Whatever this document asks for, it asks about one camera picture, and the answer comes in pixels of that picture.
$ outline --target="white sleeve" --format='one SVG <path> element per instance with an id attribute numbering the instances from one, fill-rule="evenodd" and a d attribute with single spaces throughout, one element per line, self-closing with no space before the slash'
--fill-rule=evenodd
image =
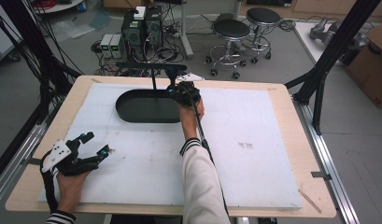
<path id="1" fill-rule="evenodd" d="M 188 140 L 181 149 L 184 188 L 184 224 L 227 223 L 217 170 L 200 140 Z"/>

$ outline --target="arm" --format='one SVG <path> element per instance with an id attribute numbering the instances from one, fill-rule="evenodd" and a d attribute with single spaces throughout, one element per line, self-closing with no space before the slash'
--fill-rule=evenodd
<path id="1" fill-rule="evenodd" d="M 75 176 L 57 174 L 62 198 L 57 211 L 50 215 L 46 223 L 73 224 L 75 222 L 76 218 L 72 213 L 79 203 L 83 183 L 89 173 L 90 172 Z"/>
<path id="2" fill-rule="evenodd" d="M 201 119 L 205 113 L 202 100 L 197 110 Z M 186 140 L 180 152 L 183 156 L 182 184 L 185 197 L 183 222 L 229 224 L 217 170 L 197 138 L 195 113 L 180 105 L 179 117 Z"/>

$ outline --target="cardboard box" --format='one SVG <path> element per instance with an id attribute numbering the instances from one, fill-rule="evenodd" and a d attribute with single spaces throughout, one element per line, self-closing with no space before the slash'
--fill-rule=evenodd
<path id="1" fill-rule="evenodd" d="M 367 36 L 370 43 L 348 66 L 347 73 L 372 102 L 382 108 L 382 24 Z"/>
<path id="2" fill-rule="evenodd" d="M 144 0 L 104 0 L 104 7 L 107 8 L 136 8 L 136 7 L 144 7 Z"/>

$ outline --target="white shelf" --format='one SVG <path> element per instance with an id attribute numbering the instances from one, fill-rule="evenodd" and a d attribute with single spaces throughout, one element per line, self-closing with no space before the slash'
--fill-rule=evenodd
<path id="1" fill-rule="evenodd" d="M 38 7 L 35 7 L 34 10 L 35 10 L 35 12 L 37 14 L 45 14 L 45 13 L 57 12 L 57 11 L 66 10 L 66 9 L 68 9 L 70 7 L 75 7 L 75 6 L 77 6 L 81 2 L 83 2 L 83 0 L 72 0 L 71 4 L 56 4 L 56 6 L 51 7 L 49 9 L 45 9 L 45 11 L 42 8 L 38 9 Z"/>

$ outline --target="human hand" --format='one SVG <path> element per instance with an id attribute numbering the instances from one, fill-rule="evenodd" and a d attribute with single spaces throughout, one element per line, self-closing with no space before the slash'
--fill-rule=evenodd
<path id="1" fill-rule="evenodd" d="M 62 173 L 57 174 L 57 180 L 59 182 L 59 188 L 61 193 L 61 200 L 59 202 L 58 210 L 66 213 L 73 213 L 77 207 L 83 183 L 90 172 L 83 173 L 81 175 L 65 176 Z"/>
<path id="2" fill-rule="evenodd" d="M 205 114 L 203 99 L 200 99 L 200 101 L 197 102 L 196 105 L 197 112 L 199 113 L 199 119 L 202 119 L 203 115 Z M 182 131 L 184 132 L 185 140 L 188 140 L 190 138 L 197 138 L 197 121 L 193 107 L 185 107 L 183 105 L 178 104 L 178 109 L 179 119 L 181 120 Z"/>

